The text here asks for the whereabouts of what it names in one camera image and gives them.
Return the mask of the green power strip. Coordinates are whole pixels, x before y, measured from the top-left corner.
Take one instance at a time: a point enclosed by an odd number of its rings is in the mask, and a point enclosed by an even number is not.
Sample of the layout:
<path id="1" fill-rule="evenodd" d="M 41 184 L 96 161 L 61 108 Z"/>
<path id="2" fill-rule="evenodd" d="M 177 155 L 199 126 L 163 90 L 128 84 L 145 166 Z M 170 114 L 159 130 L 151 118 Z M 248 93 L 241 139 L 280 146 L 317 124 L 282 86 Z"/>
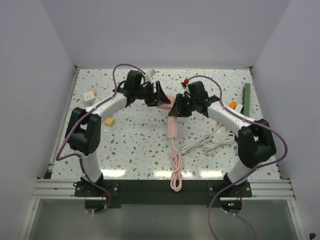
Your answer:
<path id="1" fill-rule="evenodd" d="M 249 117 L 250 116 L 250 102 L 251 102 L 251 85 L 249 83 L 245 83 L 242 89 L 242 111 L 241 113 Z"/>

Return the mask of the pink power strip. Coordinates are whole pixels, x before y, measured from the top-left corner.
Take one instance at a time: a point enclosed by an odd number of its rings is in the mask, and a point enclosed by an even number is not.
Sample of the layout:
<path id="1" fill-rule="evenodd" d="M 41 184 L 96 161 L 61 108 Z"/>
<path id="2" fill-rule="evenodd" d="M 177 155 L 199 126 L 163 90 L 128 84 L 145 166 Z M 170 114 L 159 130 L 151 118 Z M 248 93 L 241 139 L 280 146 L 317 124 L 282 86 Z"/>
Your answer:
<path id="1" fill-rule="evenodd" d="M 178 118 L 175 116 L 168 116 L 168 137 L 175 139 L 178 137 Z"/>

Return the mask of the white cube socket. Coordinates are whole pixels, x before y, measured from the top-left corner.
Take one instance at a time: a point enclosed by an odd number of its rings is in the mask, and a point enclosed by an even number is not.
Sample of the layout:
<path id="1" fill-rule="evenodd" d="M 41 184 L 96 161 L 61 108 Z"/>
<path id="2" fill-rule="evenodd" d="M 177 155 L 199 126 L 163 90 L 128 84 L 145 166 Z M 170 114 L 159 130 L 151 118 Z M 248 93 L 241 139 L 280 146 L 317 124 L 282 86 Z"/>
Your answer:
<path id="1" fill-rule="evenodd" d="M 92 105 L 92 103 L 94 102 L 96 96 L 93 94 L 92 91 L 87 91 L 87 92 L 84 92 L 82 94 L 83 96 L 83 99 L 85 101 L 86 104 L 89 104 L 89 105 Z"/>

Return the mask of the pink plug adapter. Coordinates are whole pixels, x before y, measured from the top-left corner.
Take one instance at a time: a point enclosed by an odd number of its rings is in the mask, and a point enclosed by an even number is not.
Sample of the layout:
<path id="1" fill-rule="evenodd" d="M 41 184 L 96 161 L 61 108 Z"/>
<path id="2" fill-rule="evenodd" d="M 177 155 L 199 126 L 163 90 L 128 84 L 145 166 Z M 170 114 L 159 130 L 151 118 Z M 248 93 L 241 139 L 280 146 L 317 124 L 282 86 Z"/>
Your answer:
<path id="1" fill-rule="evenodd" d="M 94 88 L 91 88 L 88 90 L 89 92 L 92 92 L 95 96 L 97 95 L 97 91 Z"/>

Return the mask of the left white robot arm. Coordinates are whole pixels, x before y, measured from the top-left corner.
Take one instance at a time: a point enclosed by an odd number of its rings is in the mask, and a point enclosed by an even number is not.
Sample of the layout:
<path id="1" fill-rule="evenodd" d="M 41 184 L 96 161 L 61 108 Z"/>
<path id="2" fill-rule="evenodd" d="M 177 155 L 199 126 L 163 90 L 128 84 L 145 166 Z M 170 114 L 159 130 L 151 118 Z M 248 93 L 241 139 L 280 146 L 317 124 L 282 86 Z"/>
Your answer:
<path id="1" fill-rule="evenodd" d="M 144 101 L 148 107 L 171 103 L 160 82 L 152 82 L 155 75 L 154 69 L 147 73 L 130 70 L 126 79 L 115 85 L 111 96 L 87 109 L 76 107 L 72 110 L 62 145 L 69 144 L 74 151 L 70 156 L 79 157 L 82 178 L 87 181 L 85 189 L 92 196 L 99 196 L 104 190 L 104 184 L 99 181 L 103 175 L 97 160 L 102 121 L 136 100 Z"/>

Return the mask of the pink cube socket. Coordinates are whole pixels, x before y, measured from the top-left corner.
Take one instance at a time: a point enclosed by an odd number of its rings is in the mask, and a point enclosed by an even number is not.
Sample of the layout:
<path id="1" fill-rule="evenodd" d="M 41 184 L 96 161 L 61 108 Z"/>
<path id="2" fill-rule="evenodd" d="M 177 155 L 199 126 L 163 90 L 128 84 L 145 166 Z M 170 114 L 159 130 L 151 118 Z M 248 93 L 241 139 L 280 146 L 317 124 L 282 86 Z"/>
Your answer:
<path id="1" fill-rule="evenodd" d="M 161 110 L 170 111 L 175 103 L 175 97 L 172 95 L 166 95 L 166 97 L 170 100 L 170 103 L 158 103 L 156 107 Z"/>

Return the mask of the orange power strip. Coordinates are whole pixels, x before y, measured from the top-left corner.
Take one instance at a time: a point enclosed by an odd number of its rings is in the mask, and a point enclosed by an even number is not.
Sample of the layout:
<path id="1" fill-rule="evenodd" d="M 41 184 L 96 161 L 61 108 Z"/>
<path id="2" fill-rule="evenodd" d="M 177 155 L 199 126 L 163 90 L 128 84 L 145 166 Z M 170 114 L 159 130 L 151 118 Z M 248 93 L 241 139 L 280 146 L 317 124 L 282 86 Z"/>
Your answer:
<path id="1" fill-rule="evenodd" d="M 237 105 L 238 105 L 238 103 L 237 103 L 236 101 L 232 101 L 228 106 L 229 106 L 231 109 L 235 110 L 236 107 L 237 107 Z"/>

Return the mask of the yellow adapter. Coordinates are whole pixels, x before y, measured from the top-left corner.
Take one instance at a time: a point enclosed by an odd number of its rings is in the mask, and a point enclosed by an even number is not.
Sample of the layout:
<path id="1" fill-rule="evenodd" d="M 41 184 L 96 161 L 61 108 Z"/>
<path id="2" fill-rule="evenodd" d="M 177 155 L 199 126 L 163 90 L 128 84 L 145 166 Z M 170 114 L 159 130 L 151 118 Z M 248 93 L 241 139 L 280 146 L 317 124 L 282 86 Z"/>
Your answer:
<path id="1" fill-rule="evenodd" d="M 112 127 L 115 124 L 115 119 L 113 117 L 108 117 L 105 121 L 104 124 L 108 127 Z"/>

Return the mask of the white power strip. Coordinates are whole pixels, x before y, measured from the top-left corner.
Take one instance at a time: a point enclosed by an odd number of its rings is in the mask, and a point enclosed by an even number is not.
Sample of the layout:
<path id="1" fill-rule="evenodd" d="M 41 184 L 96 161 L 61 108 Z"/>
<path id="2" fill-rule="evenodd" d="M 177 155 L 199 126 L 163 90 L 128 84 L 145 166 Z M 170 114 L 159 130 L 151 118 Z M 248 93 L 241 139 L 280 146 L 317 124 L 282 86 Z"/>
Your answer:
<path id="1" fill-rule="evenodd" d="M 241 113 L 242 110 L 243 110 L 243 107 L 244 107 L 244 106 L 243 106 L 241 103 L 238 103 L 238 104 L 235 106 L 234 110 L 235 110 L 236 112 L 238 112 L 238 113 Z"/>

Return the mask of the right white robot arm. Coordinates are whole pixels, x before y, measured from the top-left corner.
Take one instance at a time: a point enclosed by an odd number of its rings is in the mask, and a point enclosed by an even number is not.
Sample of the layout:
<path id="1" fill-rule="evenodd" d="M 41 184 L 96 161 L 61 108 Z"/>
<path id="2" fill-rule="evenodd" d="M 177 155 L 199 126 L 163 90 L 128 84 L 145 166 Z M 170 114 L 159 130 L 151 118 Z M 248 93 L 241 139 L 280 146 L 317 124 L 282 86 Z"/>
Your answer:
<path id="1" fill-rule="evenodd" d="M 219 97 L 208 95 L 201 81 L 184 81 L 181 85 L 184 93 L 176 95 L 169 116 L 188 118 L 193 112 L 198 112 L 220 122 L 235 135 L 239 160 L 231 171 L 224 175 L 225 182 L 222 185 L 223 192 L 233 197 L 241 190 L 240 184 L 248 179 L 247 174 L 276 154 L 270 125 L 263 118 L 246 118 L 229 106 L 223 106 Z"/>

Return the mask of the white cartoon cube adapter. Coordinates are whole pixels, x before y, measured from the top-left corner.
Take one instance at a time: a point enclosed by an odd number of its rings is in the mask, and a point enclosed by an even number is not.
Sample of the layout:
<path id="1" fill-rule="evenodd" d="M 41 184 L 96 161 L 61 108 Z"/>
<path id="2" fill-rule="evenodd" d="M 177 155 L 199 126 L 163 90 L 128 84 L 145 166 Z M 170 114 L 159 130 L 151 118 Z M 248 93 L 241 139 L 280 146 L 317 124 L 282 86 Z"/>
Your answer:
<path id="1" fill-rule="evenodd" d="M 95 98 L 95 100 L 94 100 L 94 102 L 92 103 L 92 105 L 96 105 L 96 104 L 98 104 L 100 101 L 101 101 L 100 99 Z"/>

